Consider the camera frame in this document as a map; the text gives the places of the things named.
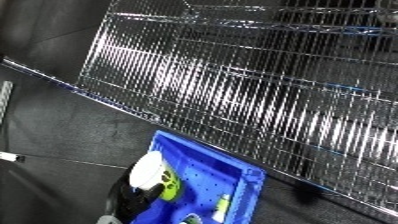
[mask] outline wire shelf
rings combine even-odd
[[[77,86],[397,215],[398,11],[385,1],[115,0]]]

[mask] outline blue tray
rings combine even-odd
[[[179,224],[196,213],[204,224],[223,194],[231,195],[224,223],[249,223],[265,180],[265,171],[210,147],[157,131],[149,151],[161,151],[182,179],[184,192],[173,202],[157,199],[134,224]]]

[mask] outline white container lid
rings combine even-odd
[[[152,178],[156,178],[161,171],[163,162],[162,153],[159,151],[148,152],[134,166],[130,173],[130,185],[132,187],[141,187],[147,182],[151,181]]]

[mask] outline dark floor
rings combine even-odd
[[[109,2],[0,0],[0,51],[73,82]],[[95,223],[122,170],[40,157],[127,166],[145,153],[159,127],[0,67],[3,80],[16,88],[1,149],[33,157],[23,164],[0,161],[0,223]],[[272,173],[253,223],[397,221],[316,192]]]

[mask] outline black glove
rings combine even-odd
[[[132,164],[116,181],[109,191],[105,215],[111,215],[122,223],[130,223],[140,213],[146,211],[150,204],[163,192],[163,184],[158,184],[148,191],[133,189],[129,185],[129,175],[135,164]]]

